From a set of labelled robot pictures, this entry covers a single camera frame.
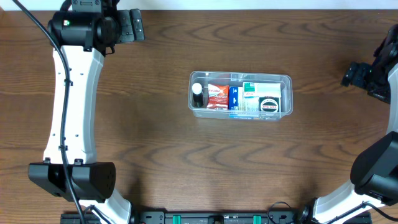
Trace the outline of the dark bottle white cap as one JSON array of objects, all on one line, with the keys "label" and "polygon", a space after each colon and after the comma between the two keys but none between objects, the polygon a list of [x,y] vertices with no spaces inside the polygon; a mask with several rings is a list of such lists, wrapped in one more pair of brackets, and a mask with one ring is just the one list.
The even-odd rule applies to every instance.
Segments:
[{"label": "dark bottle white cap", "polygon": [[194,107],[201,108],[203,106],[203,87],[200,83],[192,85],[192,97]]}]

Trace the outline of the white green Panadol box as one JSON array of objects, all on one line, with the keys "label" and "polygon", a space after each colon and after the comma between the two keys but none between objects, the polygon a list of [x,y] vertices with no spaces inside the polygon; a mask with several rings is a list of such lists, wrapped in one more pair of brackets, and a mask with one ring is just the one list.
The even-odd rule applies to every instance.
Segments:
[{"label": "white green Panadol box", "polygon": [[254,98],[270,96],[274,98],[281,97],[280,83],[243,83],[243,97]]}]

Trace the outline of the red Panadol box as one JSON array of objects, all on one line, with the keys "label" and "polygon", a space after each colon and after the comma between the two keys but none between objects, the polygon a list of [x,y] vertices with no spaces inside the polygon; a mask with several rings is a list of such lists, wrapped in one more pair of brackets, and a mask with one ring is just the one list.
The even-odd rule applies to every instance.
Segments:
[{"label": "red Panadol box", "polygon": [[229,85],[208,84],[208,109],[227,110]]}]

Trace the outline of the blue fever patch box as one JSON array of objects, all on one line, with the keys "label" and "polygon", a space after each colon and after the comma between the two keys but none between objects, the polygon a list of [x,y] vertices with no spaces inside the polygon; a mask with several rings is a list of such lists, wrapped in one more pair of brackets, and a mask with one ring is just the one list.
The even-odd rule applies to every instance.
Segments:
[{"label": "blue fever patch box", "polygon": [[259,98],[243,97],[243,87],[231,86],[228,109],[233,111],[229,114],[231,119],[258,119]]}]

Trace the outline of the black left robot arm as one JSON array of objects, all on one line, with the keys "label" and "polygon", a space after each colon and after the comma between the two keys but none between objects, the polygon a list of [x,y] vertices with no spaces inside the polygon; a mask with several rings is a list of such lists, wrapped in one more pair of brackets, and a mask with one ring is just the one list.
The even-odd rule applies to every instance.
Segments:
[{"label": "black left robot arm", "polygon": [[65,1],[43,32],[53,47],[55,94],[43,159],[29,165],[29,179],[73,202],[75,223],[91,210],[101,223],[137,223],[132,204],[116,190],[116,168],[97,160],[96,92],[104,59],[117,44],[145,38],[141,12],[116,1]]}]

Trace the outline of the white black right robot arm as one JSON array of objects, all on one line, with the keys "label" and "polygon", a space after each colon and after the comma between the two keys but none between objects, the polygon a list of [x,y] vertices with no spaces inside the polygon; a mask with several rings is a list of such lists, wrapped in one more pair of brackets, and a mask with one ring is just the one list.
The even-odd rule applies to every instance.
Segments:
[{"label": "white black right robot arm", "polygon": [[369,209],[397,221],[381,210],[397,204],[397,26],[373,55],[371,64],[351,63],[341,85],[354,85],[389,104],[386,135],[357,156],[347,182],[304,206],[296,223],[371,223]]}]

